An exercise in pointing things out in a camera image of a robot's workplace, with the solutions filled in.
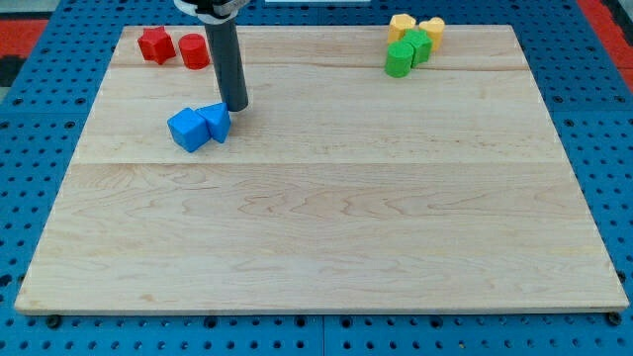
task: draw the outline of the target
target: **wooden table surface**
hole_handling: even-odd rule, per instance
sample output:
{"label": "wooden table surface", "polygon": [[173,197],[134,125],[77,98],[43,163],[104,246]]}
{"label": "wooden table surface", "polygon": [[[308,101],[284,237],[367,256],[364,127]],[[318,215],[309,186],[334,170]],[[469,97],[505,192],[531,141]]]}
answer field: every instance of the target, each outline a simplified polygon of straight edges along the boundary
{"label": "wooden table surface", "polygon": [[166,121],[220,100],[213,68],[145,62],[141,32],[123,31],[20,312],[628,306],[511,27],[449,26],[402,79],[385,27],[242,27],[251,104],[193,154]]}

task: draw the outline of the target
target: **blue block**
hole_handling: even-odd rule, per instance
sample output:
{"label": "blue block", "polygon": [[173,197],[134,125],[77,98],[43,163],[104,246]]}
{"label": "blue block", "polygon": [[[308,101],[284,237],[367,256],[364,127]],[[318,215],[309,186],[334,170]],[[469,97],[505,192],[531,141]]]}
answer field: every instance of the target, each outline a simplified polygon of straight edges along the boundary
{"label": "blue block", "polygon": [[167,121],[167,125],[174,141],[188,152],[195,151],[211,139],[205,119],[190,108],[174,115]]}
{"label": "blue block", "polygon": [[224,143],[230,129],[230,117],[225,103],[200,108],[196,113],[207,121],[207,128],[211,138],[219,143]]}

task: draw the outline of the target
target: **blue pegboard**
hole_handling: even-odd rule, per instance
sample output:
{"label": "blue pegboard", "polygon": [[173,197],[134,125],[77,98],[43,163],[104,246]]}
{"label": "blue pegboard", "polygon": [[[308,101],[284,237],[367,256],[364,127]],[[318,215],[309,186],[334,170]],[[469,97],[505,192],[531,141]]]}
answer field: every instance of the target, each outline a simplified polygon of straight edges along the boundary
{"label": "blue pegboard", "polygon": [[[511,24],[631,296],[633,99],[573,0],[252,1],[242,25]],[[13,303],[124,25],[195,25],[171,0],[62,0],[0,106],[0,354],[633,354],[633,313],[27,317]]]}

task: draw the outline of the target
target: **red cylinder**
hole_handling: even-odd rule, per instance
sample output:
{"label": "red cylinder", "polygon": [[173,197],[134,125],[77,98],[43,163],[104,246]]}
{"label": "red cylinder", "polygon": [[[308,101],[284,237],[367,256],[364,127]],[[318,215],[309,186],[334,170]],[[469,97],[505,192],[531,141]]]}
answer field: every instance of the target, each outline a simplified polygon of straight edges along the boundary
{"label": "red cylinder", "polygon": [[202,69],[209,65],[209,51],[207,50],[207,40],[198,34],[183,36],[178,41],[182,59],[189,69]]}

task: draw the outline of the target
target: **green block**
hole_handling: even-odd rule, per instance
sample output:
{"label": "green block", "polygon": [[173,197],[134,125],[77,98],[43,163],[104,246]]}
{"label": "green block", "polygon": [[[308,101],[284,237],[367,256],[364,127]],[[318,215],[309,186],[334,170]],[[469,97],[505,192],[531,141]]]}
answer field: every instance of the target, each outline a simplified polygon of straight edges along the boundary
{"label": "green block", "polygon": [[415,51],[411,67],[428,61],[428,58],[431,56],[433,40],[426,34],[426,31],[407,30],[401,41],[413,46],[413,50]]}
{"label": "green block", "polygon": [[411,63],[415,51],[413,47],[402,41],[389,44],[385,71],[394,78],[402,78],[411,71]]}

